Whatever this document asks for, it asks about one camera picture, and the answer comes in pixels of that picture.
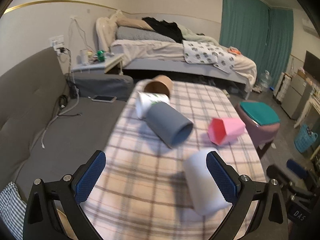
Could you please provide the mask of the white plastic cup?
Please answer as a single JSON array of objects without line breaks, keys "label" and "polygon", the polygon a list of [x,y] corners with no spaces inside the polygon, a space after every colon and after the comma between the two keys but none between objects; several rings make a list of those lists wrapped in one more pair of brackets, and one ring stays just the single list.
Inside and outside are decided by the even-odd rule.
[{"label": "white plastic cup", "polygon": [[216,150],[214,147],[203,148],[183,162],[190,198],[195,212],[201,216],[211,216],[221,209],[231,207],[207,168],[206,156]]}]

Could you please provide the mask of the pink angular cup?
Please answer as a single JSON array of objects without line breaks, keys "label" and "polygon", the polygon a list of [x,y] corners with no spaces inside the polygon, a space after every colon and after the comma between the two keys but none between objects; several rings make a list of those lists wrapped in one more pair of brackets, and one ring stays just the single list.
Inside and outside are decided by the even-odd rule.
[{"label": "pink angular cup", "polygon": [[212,143],[221,146],[235,141],[245,128],[240,118],[213,118],[208,126],[208,136]]}]

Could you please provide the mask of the grey blue plastic cup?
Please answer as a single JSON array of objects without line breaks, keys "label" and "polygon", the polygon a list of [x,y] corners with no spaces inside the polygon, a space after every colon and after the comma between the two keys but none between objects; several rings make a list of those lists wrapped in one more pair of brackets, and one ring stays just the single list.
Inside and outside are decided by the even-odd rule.
[{"label": "grey blue plastic cup", "polygon": [[164,102],[158,102],[147,112],[145,121],[151,130],[170,148],[184,143],[193,130],[193,122]]}]

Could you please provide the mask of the brown paper cup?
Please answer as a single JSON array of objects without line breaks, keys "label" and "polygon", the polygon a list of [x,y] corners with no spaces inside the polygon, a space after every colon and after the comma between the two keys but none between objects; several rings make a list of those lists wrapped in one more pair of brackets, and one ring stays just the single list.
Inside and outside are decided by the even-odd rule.
[{"label": "brown paper cup", "polygon": [[174,83],[169,77],[158,75],[145,85],[143,92],[165,94],[170,98],[173,86]]}]

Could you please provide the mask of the checkered blue cloth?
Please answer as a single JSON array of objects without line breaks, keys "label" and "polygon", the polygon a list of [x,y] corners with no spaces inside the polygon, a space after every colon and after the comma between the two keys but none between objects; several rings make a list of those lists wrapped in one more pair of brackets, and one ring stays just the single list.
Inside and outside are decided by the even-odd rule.
[{"label": "checkered blue cloth", "polygon": [[1,219],[15,239],[23,239],[23,224],[27,204],[21,199],[12,181],[1,192]]}]

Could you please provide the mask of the blue laundry basket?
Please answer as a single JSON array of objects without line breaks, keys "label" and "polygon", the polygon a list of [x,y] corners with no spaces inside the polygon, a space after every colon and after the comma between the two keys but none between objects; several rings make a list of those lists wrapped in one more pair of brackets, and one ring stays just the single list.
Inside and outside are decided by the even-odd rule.
[{"label": "blue laundry basket", "polygon": [[298,152],[304,153],[318,138],[309,126],[303,124],[295,137],[294,144]]}]

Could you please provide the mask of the purple stool teal cushion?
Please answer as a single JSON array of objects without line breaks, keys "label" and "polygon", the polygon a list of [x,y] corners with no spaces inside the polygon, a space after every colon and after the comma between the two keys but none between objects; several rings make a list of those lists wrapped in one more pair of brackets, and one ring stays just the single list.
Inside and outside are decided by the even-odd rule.
[{"label": "purple stool teal cushion", "polygon": [[280,129],[279,116],[269,105],[258,101],[242,101],[235,110],[245,123],[259,158],[262,158]]}]

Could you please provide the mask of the grey sofa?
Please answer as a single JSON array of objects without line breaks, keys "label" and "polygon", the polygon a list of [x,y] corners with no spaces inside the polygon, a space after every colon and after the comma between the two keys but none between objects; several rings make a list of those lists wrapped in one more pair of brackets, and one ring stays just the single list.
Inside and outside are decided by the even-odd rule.
[{"label": "grey sofa", "polygon": [[[72,174],[97,150],[104,150],[133,90],[126,75],[75,73],[80,97],[57,116],[59,97],[69,95],[52,48],[20,62],[1,76],[1,187],[14,182],[27,200],[34,180]],[[113,103],[92,101],[116,96]]]}]

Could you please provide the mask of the smartphone on sofa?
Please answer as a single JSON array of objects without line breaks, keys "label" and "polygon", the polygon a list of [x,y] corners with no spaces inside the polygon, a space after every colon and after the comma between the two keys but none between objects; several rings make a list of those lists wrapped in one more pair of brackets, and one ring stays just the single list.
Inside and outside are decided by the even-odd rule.
[{"label": "smartphone on sofa", "polygon": [[96,102],[108,102],[108,103],[113,103],[116,101],[117,97],[116,96],[105,96],[105,95],[96,95],[93,98],[91,98],[92,101]]}]

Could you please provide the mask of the green can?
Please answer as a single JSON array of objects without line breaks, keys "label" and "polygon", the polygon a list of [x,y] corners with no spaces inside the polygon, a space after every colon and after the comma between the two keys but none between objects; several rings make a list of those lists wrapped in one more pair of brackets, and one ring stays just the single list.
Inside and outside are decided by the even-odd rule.
[{"label": "green can", "polygon": [[99,62],[105,61],[105,51],[104,50],[97,51],[96,55],[97,55],[97,59]]}]

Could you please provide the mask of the patterned white mat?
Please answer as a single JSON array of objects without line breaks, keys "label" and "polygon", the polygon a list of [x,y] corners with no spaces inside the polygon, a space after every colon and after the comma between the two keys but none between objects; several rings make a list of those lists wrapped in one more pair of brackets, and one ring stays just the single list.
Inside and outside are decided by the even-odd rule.
[{"label": "patterned white mat", "polygon": [[189,64],[214,64],[223,49],[212,43],[183,40],[184,59]]}]

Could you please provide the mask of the teal curtain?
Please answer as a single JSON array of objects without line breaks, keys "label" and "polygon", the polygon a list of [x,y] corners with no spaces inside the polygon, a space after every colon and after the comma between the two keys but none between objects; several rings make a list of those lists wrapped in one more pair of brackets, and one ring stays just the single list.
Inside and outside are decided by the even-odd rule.
[{"label": "teal curtain", "polygon": [[292,50],[294,20],[290,9],[260,0],[223,0],[220,44],[235,47],[253,60],[257,76],[268,71],[275,87]]}]

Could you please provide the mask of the striped grey pillow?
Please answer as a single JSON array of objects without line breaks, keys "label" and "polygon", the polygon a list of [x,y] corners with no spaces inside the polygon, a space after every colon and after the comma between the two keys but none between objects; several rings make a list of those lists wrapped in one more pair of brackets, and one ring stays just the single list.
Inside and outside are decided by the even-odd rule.
[{"label": "striped grey pillow", "polygon": [[117,40],[154,40],[162,42],[173,42],[175,41],[167,36],[161,35],[155,31],[149,31],[144,29],[137,29],[131,27],[119,27],[116,32]]}]

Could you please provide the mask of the bed with beige sheets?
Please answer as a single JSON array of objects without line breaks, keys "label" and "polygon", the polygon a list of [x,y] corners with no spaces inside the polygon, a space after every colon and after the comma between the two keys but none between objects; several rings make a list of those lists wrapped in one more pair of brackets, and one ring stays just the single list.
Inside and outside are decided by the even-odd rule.
[{"label": "bed with beige sheets", "polygon": [[226,48],[210,36],[196,34],[187,27],[178,24],[183,40],[212,43],[223,51],[234,55],[234,68],[231,74],[224,73],[213,64],[189,64],[183,55],[182,43],[154,40],[117,40],[119,27],[131,27],[154,31],[144,20],[126,17],[120,10],[110,17],[100,17],[95,28],[99,49],[108,53],[124,54],[123,67],[137,70],[175,72],[215,77],[244,85],[244,92],[250,94],[257,79],[255,62],[240,53],[236,48]]}]

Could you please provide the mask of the black clothing on bed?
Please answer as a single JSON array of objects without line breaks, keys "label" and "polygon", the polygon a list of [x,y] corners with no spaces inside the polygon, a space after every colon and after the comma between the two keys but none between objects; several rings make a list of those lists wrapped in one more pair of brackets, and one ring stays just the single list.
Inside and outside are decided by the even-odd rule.
[{"label": "black clothing on bed", "polygon": [[142,18],[155,32],[173,39],[177,43],[182,43],[183,36],[180,28],[175,22],[167,22],[165,20],[158,21],[155,18]]}]

